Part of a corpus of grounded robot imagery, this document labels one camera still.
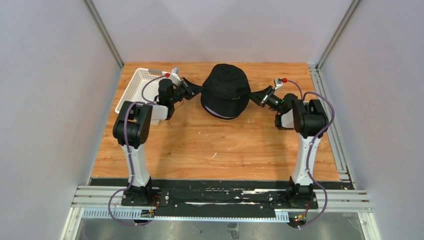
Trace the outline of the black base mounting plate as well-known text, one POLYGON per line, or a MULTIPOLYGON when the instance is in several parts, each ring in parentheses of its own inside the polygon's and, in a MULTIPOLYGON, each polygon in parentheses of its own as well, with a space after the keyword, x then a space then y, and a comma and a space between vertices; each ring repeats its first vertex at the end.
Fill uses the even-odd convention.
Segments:
POLYGON ((274 217, 276 209, 316 210, 311 200, 288 200, 288 181, 159 180, 152 182, 157 210, 151 216, 274 217))

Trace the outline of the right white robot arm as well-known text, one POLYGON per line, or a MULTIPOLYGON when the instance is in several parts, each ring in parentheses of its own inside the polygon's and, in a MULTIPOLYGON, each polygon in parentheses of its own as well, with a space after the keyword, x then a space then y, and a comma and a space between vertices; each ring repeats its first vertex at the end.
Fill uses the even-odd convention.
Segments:
POLYGON ((313 197, 315 158, 321 138, 329 127, 329 118, 320 100, 305 102, 293 93, 279 98, 272 86, 252 92, 249 97, 258 106, 276 111, 276 128, 293 129, 297 133, 296 164, 285 195, 286 203, 297 209, 313 197))

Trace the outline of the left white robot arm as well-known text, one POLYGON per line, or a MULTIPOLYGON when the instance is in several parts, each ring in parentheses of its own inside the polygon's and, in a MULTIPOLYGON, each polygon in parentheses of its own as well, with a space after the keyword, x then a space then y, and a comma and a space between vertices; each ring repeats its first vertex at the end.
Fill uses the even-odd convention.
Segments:
POLYGON ((202 87, 184 77, 178 83, 160 77, 150 100, 142 95, 142 101, 123 102, 112 134, 122 147, 128 166, 128 186, 122 190, 127 199, 142 207, 153 201, 152 178, 147 169, 145 143, 150 133, 152 120, 169 120, 175 112, 175 103, 190 100, 202 91, 202 87))

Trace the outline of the white perforated plastic basket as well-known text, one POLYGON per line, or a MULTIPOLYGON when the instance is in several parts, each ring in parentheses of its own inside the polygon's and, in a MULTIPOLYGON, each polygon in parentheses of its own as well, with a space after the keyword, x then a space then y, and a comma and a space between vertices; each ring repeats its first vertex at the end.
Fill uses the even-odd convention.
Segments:
POLYGON ((159 94, 158 88, 160 80, 158 79, 149 83, 147 87, 145 87, 145 85, 149 81, 167 73, 168 72, 149 68, 137 68, 115 107, 115 113, 118 114, 120 112, 125 101, 146 103, 148 100, 153 102, 155 97, 159 94))

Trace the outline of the cream straw-coloured bucket hat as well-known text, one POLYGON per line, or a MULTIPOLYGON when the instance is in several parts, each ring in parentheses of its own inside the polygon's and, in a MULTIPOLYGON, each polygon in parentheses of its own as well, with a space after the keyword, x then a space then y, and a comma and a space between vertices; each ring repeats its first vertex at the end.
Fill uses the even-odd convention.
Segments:
POLYGON ((207 106, 226 117, 239 117, 250 101, 251 88, 248 78, 241 68, 232 64, 216 64, 203 82, 202 88, 202 108, 207 106))

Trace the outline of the lavender bucket hat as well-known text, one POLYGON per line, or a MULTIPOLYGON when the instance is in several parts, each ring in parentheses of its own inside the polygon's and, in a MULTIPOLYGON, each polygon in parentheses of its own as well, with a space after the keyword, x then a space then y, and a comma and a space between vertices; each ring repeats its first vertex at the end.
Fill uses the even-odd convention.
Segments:
POLYGON ((205 110, 206 110, 209 114, 211 114, 212 116, 217 117, 217 118, 219 118, 219 119, 223 119, 223 120, 232 120, 232 119, 235 119, 235 118, 236 118, 236 116, 223 116, 223 115, 221 115, 221 114, 219 114, 219 113, 217 113, 217 112, 213 111, 211 108, 207 107, 206 105, 204 106, 204 109, 205 109, 205 110))

